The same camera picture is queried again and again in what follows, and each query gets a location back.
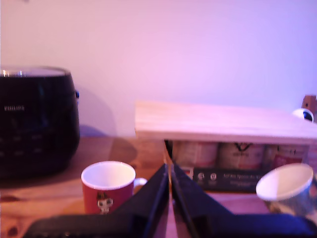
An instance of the cartoon character print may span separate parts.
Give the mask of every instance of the cartoon character print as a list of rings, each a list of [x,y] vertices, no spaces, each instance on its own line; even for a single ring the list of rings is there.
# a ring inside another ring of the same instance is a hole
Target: cartoon character print
[[[108,197],[105,192],[97,193],[97,206],[100,209],[100,214],[107,214],[112,205],[113,199]]]

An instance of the white round object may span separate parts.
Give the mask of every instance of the white round object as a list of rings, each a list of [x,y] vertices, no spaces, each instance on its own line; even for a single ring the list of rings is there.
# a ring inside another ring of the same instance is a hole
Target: white round object
[[[314,122],[313,113],[311,111],[309,111],[308,109],[306,109],[306,108],[296,109],[295,111],[292,112],[292,114],[294,116],[299,117],[299,118],[307,119],[307,120],[310,120],[311,122]]]

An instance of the product label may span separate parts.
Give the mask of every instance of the product label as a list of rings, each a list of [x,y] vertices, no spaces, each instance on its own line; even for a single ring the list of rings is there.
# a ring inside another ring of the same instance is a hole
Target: product label
[[[276,155],[273,160],[273,169],[283,165],[292,164],[292,163],[301,163],[302,160],[303,160],[302,158],[291,158],[287,156]]]
[[[255,192],[258,181],[266,173],[267,171],[194,168],[193,181],[204,190]]]

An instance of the mug handle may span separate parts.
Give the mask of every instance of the mug handle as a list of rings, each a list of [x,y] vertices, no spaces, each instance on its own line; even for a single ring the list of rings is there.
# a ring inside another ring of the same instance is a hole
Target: mug handle
[[[134,180],[134,187],[137,187],[137,186],[143,186],[147,183],[148,181],[145,179],[145,178],[136,178]]]

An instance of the black object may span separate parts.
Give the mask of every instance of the black object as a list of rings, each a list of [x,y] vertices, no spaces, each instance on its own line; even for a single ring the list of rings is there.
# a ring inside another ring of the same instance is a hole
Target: black object
[[[38,220],[23,238],[151,238],[169,199],[167,165],[107,215]],[[172,196],[193,238],[317,237],[310,220],[286,214],[235,215],[209,197],[181,168],[171,168]]]
[[[1,66],[0,179],[67,167],[80,140],[78,97],[65,69]]]
[[[172,192],[193,238],[317,237],[316,225],[287,214],[234,215],[173,165]]]
[[[107,215],[63,215],[36,221],[23,238],[150,238],[169,199],[163,165],[127,202]]]

